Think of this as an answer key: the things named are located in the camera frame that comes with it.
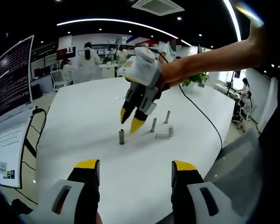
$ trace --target ceiling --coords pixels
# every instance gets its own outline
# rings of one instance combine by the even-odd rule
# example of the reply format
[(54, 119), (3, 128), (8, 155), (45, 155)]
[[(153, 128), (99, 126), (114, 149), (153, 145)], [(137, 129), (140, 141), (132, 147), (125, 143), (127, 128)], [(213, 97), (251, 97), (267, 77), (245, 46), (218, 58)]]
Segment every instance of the ceiling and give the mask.
[[(68, 35), (99, 33), (129, 34), (160, 41), (172, 39), (158, 31), (133, 24), (90, 21), (57, 26), (60, 22), (108, 18), (133, 21), (173, 34), (186, 42), (204, 47), (219, 48), (237, 41), (236, 32), (223, 0), (173, 0), (185, 11), (157, 16), (131, 6), (137, 0), (18, 0), (1, 1), (0, 55), (18, 41), (35, 35), (33, 49), (58, 42)], [(249, 35), (249, 20), (235, 10), (242, 39)]]

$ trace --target person in white coat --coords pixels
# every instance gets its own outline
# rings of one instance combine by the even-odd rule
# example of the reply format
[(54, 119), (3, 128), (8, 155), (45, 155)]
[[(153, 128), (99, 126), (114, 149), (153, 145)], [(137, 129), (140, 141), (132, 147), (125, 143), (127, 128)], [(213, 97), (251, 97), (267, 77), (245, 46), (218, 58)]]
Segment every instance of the person in white coat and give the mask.
[(127, 60), (127, 50), (123, 49), (122, 46), (116, 52), (116, 60), (118, 60), (118, 68), (120, 68)]
[(243, 78), (243, 83), (244, 83), (243, 88), (241, 90), (239, 90), (239, 94), (241, 95), (241, 98), (244, 97), (248, 91), (250, 91), (248, 79)]
[(81, 80), (79, 82), (86, 82), (90, 80), (101, 79), (100, 58), (95, 50), (91, 49), (92, 44), (87, 42), (84, 49), (78, 58), (77, 66), (80, 70)]
[(70, 61), (68, 59), (61, 61), (60, 69), (62, 70), (63, 77), (66, 81), (73, 80), (72, 72), (75, 70), (75, 68), (70, 65)]
[[(172, 50), (170, 45), (174, 45), (174, 40), (164, 44), (160, 50), (161, 55), (163, 55), (168, 62), (173, 62), (175, 60), (175, 52)], [(159, 56), (158, 61), (160, 63), (167, 63), (162, 56)]]

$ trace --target sticker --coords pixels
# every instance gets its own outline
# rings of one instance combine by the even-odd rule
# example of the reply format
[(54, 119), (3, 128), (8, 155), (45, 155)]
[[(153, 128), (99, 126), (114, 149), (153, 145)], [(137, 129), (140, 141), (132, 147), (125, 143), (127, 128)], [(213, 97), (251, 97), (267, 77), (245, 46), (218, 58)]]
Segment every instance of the sticker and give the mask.
[(0, 173), (6, 175), (7, 162), (0, 162)]
[(14, 170), (10, 171), (10, 179), (14, 179)]
[(10, 179), (10, 170), (6, 172), (7, 179)]

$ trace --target metal spring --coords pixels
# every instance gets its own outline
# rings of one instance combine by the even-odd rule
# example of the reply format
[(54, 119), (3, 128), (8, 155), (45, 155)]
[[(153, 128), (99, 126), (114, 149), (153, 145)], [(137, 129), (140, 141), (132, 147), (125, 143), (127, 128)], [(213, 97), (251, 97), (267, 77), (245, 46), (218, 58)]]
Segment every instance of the metal spring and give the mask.
[(168, 134), (156, 134), (155, 138), (158, 139), (158, 140), (170, 139), (170, 136)]
[(125, 143), (125, 131), (120, 129), (119, 131), (119, 144), (123, 145)]

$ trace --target keyboard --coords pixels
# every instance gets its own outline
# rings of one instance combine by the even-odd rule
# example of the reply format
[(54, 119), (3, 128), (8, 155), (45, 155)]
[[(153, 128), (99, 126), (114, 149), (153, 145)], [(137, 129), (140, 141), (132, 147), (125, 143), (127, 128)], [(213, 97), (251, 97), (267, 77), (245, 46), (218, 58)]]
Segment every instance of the keyboard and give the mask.
[(0, 148), (19, 142), (18, 134), (21, 130), (21, 126), (16, 126), (8, 131), (0, 133)]

